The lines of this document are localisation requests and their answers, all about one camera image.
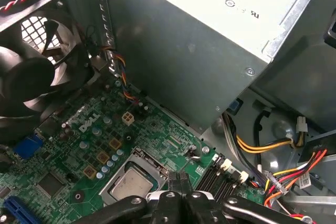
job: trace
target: dell logo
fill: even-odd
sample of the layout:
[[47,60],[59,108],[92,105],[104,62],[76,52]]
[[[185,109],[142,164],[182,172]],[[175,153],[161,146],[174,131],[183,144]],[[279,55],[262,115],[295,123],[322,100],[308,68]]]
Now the dell logo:
[[100,117],[100,115],[93,114],[92,117],[89,117],[89,120],[85,121],[85,123],[79,127],[79,130],[81,132],[86,132],[88,127],[91,127],[91,125]]

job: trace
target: blue connector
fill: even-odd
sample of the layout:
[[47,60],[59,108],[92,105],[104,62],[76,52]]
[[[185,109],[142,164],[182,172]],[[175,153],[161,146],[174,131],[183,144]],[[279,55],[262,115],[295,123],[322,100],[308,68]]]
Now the blue connector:
[[28,159],[34,155],[34,153],[43,146],[43,140],[37,135],[25,137],[14,148],[13,152],[19,155],[22,159]]
[[35,214],[16,196],[10,196],[5,199],[4,207],[8,209],[21,224],[42,224]]

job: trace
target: white connector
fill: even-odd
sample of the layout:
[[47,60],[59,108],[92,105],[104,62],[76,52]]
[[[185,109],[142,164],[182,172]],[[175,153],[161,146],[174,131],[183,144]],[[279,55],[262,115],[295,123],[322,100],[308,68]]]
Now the white connector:
[[126,112],[122,115],[121,119],[127,126],[130,126],[134,122],[134,116],[130,112]]
[[239,177],[239,182],[242,184],[248,179],[248,173],[245,171],[242,171]]
[[227,159],[224,160],[224,162],[222,163],[220,168],[223,171],[227,171],[230,168],[231,165],[232,165],[232,161],[227,158]]
[[296,124],[296,133],[308,132],[308,126],[306,124],[306,118],[304,116],[298,116],[298,121]]

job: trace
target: black fan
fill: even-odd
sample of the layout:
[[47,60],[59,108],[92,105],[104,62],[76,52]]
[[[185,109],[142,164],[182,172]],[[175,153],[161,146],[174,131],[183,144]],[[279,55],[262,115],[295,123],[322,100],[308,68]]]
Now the black fan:
[[[40,50],[22,39],[21,23],[32,16],[47,18]],[[56,34],[61,45],[49,50]],[[14,145],[30,134],[92,74],[66,0],[32,0],[0,13],[0,144]]]

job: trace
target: blue pcie slot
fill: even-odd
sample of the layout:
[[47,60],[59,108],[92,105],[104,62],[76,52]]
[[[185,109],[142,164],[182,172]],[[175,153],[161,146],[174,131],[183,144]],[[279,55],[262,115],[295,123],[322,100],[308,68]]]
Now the blue pcie slot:
[[16,196],[8,197],[4,202],[4,206],[21,224],[41,224],[35,214]]

